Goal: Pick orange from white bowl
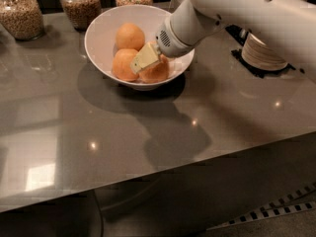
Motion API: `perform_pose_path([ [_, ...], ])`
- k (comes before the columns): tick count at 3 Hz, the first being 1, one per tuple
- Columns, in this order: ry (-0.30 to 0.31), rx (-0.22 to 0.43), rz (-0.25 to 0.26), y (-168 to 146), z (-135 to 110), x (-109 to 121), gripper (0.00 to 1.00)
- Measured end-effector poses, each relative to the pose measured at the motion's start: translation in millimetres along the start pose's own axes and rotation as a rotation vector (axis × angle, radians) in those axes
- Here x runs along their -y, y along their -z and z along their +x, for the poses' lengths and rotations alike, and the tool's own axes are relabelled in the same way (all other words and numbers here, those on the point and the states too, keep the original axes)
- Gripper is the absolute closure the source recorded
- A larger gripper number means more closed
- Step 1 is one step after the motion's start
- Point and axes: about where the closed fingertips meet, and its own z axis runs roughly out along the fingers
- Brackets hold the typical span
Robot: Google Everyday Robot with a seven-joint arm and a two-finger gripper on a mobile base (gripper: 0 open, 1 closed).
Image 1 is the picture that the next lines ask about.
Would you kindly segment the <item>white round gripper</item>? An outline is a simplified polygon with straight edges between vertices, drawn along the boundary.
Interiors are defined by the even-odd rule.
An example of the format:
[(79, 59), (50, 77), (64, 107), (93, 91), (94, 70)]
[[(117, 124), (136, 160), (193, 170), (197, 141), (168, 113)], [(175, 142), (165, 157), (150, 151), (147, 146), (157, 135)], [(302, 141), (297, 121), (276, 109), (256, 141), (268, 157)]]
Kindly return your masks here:
[(160, 62), (161, 52), (170, 58), (186, 55), (194, 47), (190, 44), (190, 22), (184, 16), (170, 15), (156, 32), (157, 48), (144, 46), (130, 62), (130, 68), (138, 74)]

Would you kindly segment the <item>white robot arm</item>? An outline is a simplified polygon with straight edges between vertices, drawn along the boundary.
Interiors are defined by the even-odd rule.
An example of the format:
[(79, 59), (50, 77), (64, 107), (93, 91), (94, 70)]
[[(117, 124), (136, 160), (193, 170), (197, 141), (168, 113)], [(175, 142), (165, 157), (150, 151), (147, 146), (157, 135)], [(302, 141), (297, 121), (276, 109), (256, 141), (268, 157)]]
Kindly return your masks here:
[(130, 67), (139, 73), (161, 55), (181, 57), (226, 24), (247, 30), (316, 80), (316, 5), (302, 0), (183, 0)]

